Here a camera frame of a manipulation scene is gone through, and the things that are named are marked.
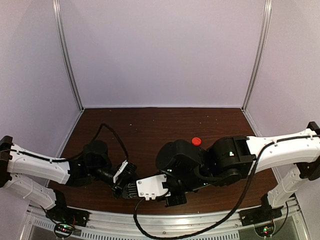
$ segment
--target red cap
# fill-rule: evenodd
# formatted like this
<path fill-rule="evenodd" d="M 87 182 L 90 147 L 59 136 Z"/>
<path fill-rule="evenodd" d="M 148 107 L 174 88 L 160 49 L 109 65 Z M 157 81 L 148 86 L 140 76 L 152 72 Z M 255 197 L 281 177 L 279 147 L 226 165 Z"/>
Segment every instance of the red cap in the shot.
<path fill-rule="evenodd" d="M 201 138 L 199 137 L 194 137 L 192 138 L 192 144 L 195 145 L 195 146 L 200 146 L 202 144 L 202 140 Z"/>

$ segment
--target cable clip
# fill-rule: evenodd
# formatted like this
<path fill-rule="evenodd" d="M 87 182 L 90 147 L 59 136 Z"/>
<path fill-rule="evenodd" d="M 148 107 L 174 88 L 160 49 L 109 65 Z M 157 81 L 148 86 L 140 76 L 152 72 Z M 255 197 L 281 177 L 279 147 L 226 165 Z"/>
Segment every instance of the cable clip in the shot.
<path fill-rule="evenodd" d="M 274 142 L 274 146 L 275 147 L 278 147 L 278 142 L 277 142 L 277 139 L 276 140 L 272 140 Z"/>

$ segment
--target white wall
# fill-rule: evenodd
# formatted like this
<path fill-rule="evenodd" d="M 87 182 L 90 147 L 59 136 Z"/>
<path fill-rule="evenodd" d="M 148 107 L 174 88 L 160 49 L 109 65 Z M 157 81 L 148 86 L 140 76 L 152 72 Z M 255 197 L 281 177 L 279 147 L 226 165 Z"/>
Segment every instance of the white wall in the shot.
<path fill-rule="evenodd" d="M 320 125 L 320 2 L 272 2 L 270 30 L 257 83 L 248 106 L 264 136 Z M 290 166 L 280 167 L 282 176 Z M 320 179 L 297 192 L 311 239 L 320 235 Z"/>
<path fill-rule="evenodd" d="M 51 0 L 0 3 L 0 138 L 55 156 L 78 115 Z M 28 202 L 0 189 L 1 239 L 15 240 Z"/>
<path fill-rule="evenodd" d="M 264 0 L 62 0 L 85 107 L 241 107 Z"/>

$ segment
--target wooden floor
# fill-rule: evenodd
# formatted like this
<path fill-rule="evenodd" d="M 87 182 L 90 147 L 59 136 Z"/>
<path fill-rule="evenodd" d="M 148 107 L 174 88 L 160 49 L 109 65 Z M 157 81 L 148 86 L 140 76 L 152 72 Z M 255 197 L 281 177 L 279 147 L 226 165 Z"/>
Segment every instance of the wooden floor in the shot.
<path fill-rule="evenodd" d="M 112 126 L 126 145 L 130 161 L 138 166 L 141 178 L 153 175 L 157 169 L 155 158 L 159 149 L 176 139 L 190 141 L 202 138 L 202 147 L 210 147 L 217 139 L 225 136 L 253 135 L 240 109 L 225 108 L 112 108 L 86 109 L 63 152 L 70 157 L 82 150 L 96 133 L 100 123 Z M 107 142 L 109 157 L 113 166 L 124 159 L 124 154 L 116 139 L 103 129 L 100 140 Z M 198 193 L 187 194 L 187 204 L 166 208 L 164 202 L 143 202 L 141 214 L 187 214 L 207 213 L 231 209 L 237 202 L 245 180 L 228 187 L 208 186 Z M 271 169 L 259 172 L 241 207 L 260 204 L 260 198 L 276 186 Z M 97 181 L 79 188 L 50 184 L 53 189 L 64 192 L 68 205 L 89 210 L 132 214 L 137 200 L 113 199 L 110 187 Z"/>

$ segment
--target white bracket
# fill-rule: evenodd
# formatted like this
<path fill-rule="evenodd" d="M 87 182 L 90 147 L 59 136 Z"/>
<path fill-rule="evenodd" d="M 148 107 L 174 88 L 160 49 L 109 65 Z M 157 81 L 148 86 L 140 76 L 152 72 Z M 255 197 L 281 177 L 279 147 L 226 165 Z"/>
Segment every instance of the white bracket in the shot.
<path fill-rule="evenodd" d="M 139 197 L 149 201 L 150 199 L 155 200 L 156 197 L 163 196 L 168 192 L 168 188 L 163 188 L 162 185 L 162 183 L 165 183 L 166 181 L 167 176 L 165 174 L 155 175 L 136 181 Z"/>
<path fill-rule="evenodd" d="M 124 171 L 124 169 L 127 165 L 128 165 L 128 161 L 127 160 L 123 161 L 123 163 L 121 164 L 118 171 L 116 171 L 115 175 L 113 176 L 113 183 L 114 184 L 117 182 L 119 175 Z"/>
<path fill-rule="evenodd" d="M 300 178 L 297 165 L 293 165 L 278 185 L 268 192 L 268 202 L 273 209 L 282 207 L 290 196 L 296 192 L 308 179 Z"/>

